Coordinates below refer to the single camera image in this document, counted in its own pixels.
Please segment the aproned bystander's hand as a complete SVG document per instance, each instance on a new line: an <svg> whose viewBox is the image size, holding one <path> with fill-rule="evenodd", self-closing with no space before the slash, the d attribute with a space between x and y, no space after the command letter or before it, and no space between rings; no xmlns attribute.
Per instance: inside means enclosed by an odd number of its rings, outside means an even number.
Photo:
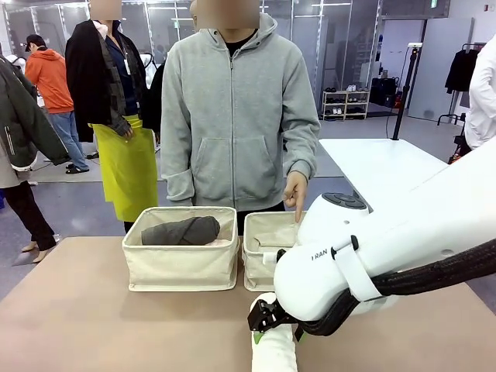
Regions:
<svg viewBox="0 0 496 372"><path fill-rule="evenodd" d="M127 140L134 135L133 128L126 119L119 121L115 132Z"/></svg>

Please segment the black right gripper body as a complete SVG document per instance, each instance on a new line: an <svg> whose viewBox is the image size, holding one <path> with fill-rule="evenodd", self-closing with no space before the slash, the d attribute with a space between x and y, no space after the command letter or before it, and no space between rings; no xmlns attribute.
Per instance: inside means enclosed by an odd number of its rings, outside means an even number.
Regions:
<svg viewBox="0 0 496 372"><path fill-rule="evenodd" d="M290 324L290 315L282 308L277 299L273 301L258 299L247 316L252 332L265 333L269 329Z"/></svg>

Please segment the person's left hand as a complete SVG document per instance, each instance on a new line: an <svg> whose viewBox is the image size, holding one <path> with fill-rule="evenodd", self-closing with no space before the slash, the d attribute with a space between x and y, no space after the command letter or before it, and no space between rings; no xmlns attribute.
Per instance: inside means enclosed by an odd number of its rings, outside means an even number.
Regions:
<svg viewBox="0 0 496 372"><path fill-rule="evenodd" d="M308 179L298 171L288 174L286 187L283 193L283 201L286 207L293 208L296 223L301 221L304 211L305 199L308 191Z"/></svg>

